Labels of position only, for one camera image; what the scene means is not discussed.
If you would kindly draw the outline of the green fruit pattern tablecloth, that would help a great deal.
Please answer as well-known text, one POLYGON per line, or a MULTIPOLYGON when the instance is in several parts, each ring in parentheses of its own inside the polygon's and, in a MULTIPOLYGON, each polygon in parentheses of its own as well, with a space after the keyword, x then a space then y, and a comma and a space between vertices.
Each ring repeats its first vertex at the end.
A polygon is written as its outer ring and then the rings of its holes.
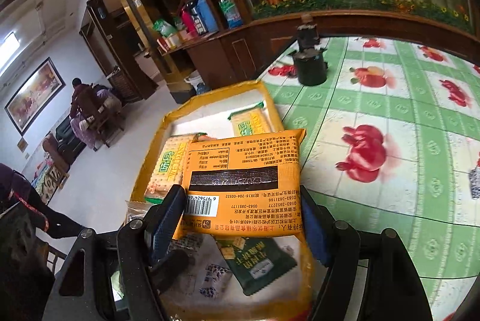
POLYGON ((439 49, 331 37, 327 80, 301 85, 292 44, 260 79, 287 129, 303 128, 301 177, 354 228, 399 233, 435 320, 449 320, 479 275, 479 67, 439 49))

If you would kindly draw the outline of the framed wall painting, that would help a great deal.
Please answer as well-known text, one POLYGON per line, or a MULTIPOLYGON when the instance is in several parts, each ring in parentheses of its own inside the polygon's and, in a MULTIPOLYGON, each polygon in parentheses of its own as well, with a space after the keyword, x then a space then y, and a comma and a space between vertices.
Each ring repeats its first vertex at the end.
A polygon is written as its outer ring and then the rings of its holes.
POLYGON ((17 89, 4 107, 20 135, 26 133, 32 122, 64 86, 64 79, 48 57, 17 89))

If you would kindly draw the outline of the dark wooden cabinet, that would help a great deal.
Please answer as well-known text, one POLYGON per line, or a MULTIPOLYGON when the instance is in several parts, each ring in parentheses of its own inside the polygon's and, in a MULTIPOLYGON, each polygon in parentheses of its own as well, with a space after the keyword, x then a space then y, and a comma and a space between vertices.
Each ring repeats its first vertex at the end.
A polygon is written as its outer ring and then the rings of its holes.
POLYGON ((192 64, 212 88, 248 80, 260 73, 292 40, 302 14, 310 14, 323 36, 380 36, 437 47, 456 56, 479 60, 479 0, 470 0, 473 33, 432 19, 384 10, 311 10, 256 19, 247 0, 233 0, 243 25, 229 28, 220 0, 207 0, 218 30, 208 33, 197 13, 197 0, 120 0, 154 63, 168 80, 178 80, 182 63, 192 64), (187 7, 198 37, 191 37, 181 19, 187 7), (177 30, 164 38, 154 30, 158 19, 177 30))

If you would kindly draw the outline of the green white bag on shelf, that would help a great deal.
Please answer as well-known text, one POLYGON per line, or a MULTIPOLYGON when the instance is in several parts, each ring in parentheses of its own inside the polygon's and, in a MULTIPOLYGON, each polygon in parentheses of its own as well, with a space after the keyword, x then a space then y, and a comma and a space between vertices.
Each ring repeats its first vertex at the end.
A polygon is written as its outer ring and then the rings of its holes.
POLYGON ((154 22, 153 28, 164 38, 170 38, 171 36, 177 35, 176 28, 164 19, 157 19, 157 21, 154 22))

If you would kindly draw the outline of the silver foil snack bag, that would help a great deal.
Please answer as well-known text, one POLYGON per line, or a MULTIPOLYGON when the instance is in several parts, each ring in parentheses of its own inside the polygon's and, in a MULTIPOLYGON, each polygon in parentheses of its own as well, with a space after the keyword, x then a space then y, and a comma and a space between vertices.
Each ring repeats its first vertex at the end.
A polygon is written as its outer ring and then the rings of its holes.
POLYGON ((475 166, 474 169, 472 169, 469 174, 469 190, 471 197, 473 199, 479 199, 480 198, 480 166, 477 165, 475 166))

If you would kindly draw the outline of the black round tin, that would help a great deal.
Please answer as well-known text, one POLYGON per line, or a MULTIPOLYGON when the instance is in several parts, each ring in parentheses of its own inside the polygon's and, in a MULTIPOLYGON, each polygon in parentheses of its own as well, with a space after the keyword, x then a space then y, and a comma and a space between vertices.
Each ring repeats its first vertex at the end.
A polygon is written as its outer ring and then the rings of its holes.
POLYGON ((320 86, 327 80, 326 48, 310 48, 292 54, 298 81, 302 86, 320 86))

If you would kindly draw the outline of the black white patterned candy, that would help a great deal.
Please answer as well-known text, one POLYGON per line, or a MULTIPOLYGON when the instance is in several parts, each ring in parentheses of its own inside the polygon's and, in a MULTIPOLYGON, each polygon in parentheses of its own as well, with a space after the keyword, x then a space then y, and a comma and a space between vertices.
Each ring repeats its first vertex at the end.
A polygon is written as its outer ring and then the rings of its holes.
POLYGON ((199 293, 210 299, 221 297, 227 288, 233 273, 230 269, 216 264, 206 266, 206 275, 200 286, 199 293))

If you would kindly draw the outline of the dark green cracker bag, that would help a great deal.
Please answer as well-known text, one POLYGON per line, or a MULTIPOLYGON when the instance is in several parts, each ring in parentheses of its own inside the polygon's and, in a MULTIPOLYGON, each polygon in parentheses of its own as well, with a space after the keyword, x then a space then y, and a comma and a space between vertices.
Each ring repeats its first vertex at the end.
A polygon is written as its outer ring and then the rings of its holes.
POLYGON ((216 245, 243 293, 251 296, 297 266, 270 237, 216 237, 216 245))

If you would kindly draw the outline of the blue green plastic bag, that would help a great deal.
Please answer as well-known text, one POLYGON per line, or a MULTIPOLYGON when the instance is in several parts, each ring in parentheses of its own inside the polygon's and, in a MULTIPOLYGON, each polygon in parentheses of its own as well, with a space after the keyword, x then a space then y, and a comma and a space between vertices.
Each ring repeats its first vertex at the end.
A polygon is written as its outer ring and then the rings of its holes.
POLYGON ((219 5, 230 29, 235 29, 243 25, 239 9, 233 0, 220 0, 219 5))

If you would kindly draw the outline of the large orange snack pack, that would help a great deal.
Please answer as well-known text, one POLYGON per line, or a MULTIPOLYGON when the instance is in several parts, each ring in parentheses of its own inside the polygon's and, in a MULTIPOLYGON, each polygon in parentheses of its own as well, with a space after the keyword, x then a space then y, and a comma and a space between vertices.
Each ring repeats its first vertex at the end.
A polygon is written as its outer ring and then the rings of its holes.
POLYGON ((300 128, 192 143, 181 183, 186 206, 174 239, 301 233, 299 147, 305 134, 300 128))

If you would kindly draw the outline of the wooden chair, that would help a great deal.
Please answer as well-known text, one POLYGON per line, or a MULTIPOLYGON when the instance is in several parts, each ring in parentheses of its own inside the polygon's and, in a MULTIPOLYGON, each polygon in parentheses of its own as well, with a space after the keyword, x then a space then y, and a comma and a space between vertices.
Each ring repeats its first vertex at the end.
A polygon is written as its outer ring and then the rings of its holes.
POLYGON ((122 121, 125 119, 121 114, 121 102, 112 94, 101 98, 101 105, 86 93, 77 97, 80 112, 79 129, 82 132, 91 132, 96 141, 101 141, 107 148, 110 147, 110 139, 116 130, 124 130, 122 121))

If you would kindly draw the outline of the seated person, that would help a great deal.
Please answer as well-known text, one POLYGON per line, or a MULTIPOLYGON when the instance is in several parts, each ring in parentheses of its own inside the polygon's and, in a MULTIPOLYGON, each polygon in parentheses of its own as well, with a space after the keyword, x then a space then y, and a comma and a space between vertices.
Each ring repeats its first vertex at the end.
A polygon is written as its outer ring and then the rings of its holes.
POLYGON ((120 116, 120 99, 104 85, 88 85, 78 77, 72 80, 72 98, 69 111, 70 125, 77 138, 93 151, 101 141, 101 125, 107 113, 120 116))

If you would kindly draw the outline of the small black jar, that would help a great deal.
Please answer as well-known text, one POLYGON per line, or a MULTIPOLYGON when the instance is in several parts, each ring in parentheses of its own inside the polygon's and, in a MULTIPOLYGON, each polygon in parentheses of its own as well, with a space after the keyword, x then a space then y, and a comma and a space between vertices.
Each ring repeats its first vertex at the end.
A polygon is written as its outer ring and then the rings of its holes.
POLYGON ((300 52, 307 49, 314 49, 320 45, 320 37, 317 31, 317 24, 310 14, 302 14, 301 22, 297 27, 297 41, 300 52))

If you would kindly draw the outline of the yellow cardboard tray box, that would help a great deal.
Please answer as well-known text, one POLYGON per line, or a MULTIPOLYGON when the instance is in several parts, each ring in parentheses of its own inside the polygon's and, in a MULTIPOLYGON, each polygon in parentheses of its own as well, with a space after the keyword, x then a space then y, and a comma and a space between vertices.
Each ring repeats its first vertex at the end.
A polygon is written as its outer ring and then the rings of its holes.
POLYGON ((247 81, 191 98, 154 133, 130 198, 171 202, 171 229, 150 235, 154 258, 189 266, 160 295, 182 320, 303 320, 313 260, 300 207, 299 147, 267 88, 247 81))

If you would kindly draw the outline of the yellow Weidan cracker pack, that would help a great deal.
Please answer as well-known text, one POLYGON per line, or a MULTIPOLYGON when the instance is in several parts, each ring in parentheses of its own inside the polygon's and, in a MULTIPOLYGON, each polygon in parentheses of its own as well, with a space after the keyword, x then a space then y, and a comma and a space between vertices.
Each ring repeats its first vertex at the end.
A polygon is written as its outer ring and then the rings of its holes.
POLYGON ((165 142, 144 193, 148 203, 160 204, 174 185, 182 183, 185 153, 197 141, 208 140, 207 133, 171 136, 165 142))

